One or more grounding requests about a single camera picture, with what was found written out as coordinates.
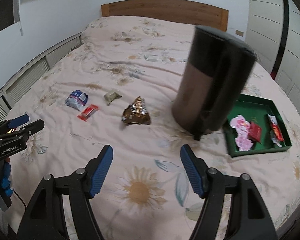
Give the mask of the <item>blue white snack packet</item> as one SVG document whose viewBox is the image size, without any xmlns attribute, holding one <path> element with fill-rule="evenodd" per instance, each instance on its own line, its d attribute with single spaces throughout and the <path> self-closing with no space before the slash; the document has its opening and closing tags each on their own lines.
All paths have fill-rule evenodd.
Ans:
<svg viewBox="0 0 300 240">
<path fill-rule="evenodd" d="M 86 106 L 88 101 L 88 94 L 82 92 L 81 90 L 74 90 L 66 98 L 65 105 L 74 108 L 78 111 L 82 111 Z"/>
</svg>

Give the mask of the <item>gold brown snack bag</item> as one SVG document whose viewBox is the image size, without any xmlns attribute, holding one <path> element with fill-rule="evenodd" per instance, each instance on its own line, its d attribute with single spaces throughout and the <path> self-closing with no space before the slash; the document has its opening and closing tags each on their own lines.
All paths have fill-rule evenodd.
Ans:
<svg viewBox="0 0 300 240">
<path fill-rule="evenodd" d="M 151 117 L 147 111 L 144 98 L 138 96 L 122 113 L 122 121 L 126 125 L 150 125 Z"/>
</svg>

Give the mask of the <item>red white konjac snack bag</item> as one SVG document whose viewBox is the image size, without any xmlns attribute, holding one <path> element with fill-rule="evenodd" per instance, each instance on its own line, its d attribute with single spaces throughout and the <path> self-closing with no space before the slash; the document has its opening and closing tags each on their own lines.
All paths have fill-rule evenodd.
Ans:
<svg viewBox="0 0 300 240">
<path fill-rule="evenodd" d="M 274 115 L 267 115 L 268 120 L 269 120 L 269 125 L 270 125 L 270 137 L 272 142 L 279 146 L 282 147 L 282 143 L 284 142 L 283 135 L 281 133 L 281 130 L 279 128 L 279 124 L 277 122 L 277 119 Z"/>
</svg>

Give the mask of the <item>red rectangular snack packet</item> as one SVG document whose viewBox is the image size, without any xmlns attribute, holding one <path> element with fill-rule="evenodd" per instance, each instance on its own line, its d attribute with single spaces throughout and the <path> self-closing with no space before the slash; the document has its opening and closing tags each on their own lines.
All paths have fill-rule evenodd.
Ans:
<svg viewBox="0 0 300 240">
<path fill-rule="evenodd" d="M 262 128 L 254 123 L 253 121 L 250 122 L 250 128 L 248 131 L 248 139 L 254 141 L 254 142 L 261 142 L 261 133 L 262 133 Z"/>
</svg>

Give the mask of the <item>small red candy wrapper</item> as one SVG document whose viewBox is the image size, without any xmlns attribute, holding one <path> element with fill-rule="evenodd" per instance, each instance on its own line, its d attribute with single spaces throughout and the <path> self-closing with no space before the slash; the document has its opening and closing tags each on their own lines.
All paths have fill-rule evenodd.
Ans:
<svg viewBox="0 0 300 240">
<path fill-rule="evenodd" d="M 97 105 L 90 104 L 77 117 L 80 120 L 87 121 L 98 109 L 99 107 Z"/>
</svg>

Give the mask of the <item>wooden headboard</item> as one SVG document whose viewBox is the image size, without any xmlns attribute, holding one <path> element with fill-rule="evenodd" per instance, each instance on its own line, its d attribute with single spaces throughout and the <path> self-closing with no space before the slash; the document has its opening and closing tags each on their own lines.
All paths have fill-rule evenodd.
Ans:
<svg viewBox="0 0 300 240">
<path fill-rule="evenodd" d="M 229 11 L 188 0 L 125 0 L 101 5 L 103 17 L 138 16 L 176 23 L 207 25 L 227 31 Z"/>
</svg>

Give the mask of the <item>pink cartoon snack packet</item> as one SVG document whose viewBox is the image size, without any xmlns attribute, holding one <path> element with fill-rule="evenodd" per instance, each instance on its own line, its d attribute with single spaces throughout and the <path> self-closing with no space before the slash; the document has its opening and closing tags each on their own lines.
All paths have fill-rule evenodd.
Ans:
<svg viewBox="0 0 300 240">
<path fill-rule="evenodd" d="M 242 115 L 238 115 L 230 120 L 230 127 L 237 132 L 235 143 L 238 150 L 249 151 L 253 146 L 253 142 L 248 139 L 250 123 Z"/>
</svg>

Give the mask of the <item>brown black electric kettle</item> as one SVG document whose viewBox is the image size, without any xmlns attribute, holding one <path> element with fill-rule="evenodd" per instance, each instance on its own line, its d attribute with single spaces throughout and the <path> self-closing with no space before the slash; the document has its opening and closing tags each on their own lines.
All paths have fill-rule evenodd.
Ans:
<svg viewBox="0 0 300 240">
<path fill-rule="evenodd" d="M 221 128 L 256 61 L 242 40 L 197 25 L 172 115 L 194 140 Z"/>
</svg>

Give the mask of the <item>olive green small packet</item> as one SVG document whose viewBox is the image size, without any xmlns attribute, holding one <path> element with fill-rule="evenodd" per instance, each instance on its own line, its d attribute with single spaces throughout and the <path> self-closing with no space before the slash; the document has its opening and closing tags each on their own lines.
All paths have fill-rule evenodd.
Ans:
<svg viewBox="0 0 300 240">
<path fill-rule="evenodd" d="M 118 90 L 111 90 L 104 95 L 106 104 L 109 106 L 115 99 L 121 98 L 123 95 Z"/>
</svg>

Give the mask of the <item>white wardrobe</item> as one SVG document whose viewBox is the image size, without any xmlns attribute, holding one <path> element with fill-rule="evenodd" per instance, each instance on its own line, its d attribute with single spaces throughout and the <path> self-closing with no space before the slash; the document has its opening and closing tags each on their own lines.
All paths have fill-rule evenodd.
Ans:
<svg viewBox="0 0 300 240">
<path fill-rule="evenodd" d="M 245 41 L 287 95 L 300 94 L 300 11 L 292 0 L 249 0 Z"/>
</svg>

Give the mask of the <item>green tray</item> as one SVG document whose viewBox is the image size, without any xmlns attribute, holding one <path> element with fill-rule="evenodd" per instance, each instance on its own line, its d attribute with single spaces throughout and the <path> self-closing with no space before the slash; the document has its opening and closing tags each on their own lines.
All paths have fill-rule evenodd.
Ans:
<svg viewBox="0 0 300 240">
<path fill-rule="evenodd" d="M 240 95 L 223 125 L 228 154 L 284 152 L 292 142 L 275 104 L 264 98 Z"/>
</svg>

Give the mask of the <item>wall switch plate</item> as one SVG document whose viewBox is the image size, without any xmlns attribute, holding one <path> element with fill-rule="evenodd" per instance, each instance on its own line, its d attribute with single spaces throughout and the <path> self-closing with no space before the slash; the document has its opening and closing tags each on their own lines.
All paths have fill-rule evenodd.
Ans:
<svg viewBox="0 0 300 240">
<path fill-rule="evenodd" d="M 235 32 L 236 35 L 243 37 L 244 33 L 242 31 L 236 30 Z"/>
</svg>

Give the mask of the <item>floral pink bed quilt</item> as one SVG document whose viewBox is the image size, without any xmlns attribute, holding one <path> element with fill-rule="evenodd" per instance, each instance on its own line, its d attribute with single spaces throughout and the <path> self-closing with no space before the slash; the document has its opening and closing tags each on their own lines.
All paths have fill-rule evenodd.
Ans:
<svg viewBox="0 0 300 240">
<path fill-rule="evenodd" d="M 91 207 L 106 239 L 188 239 L 203 200 L 180 161 L 188 144 L 224 174 L 251 175 L 283 228 L 300 204 L 300 116 L 279 85 L 255 64 L 246 95 L 273 101 L 292 146 L 285 152 L 231 157 L 222 131 L 196 141 L 171 114 L 194 26 L 119 16 L 91 22 L 82 45 L 39 79 L 9 113 L 42 119 L 27 149 L 11 157 L 12 205 L 0 227 L 17 230 L 44 175 L 71 174 L 106 144 L 114 159 Z"/>
</svg>

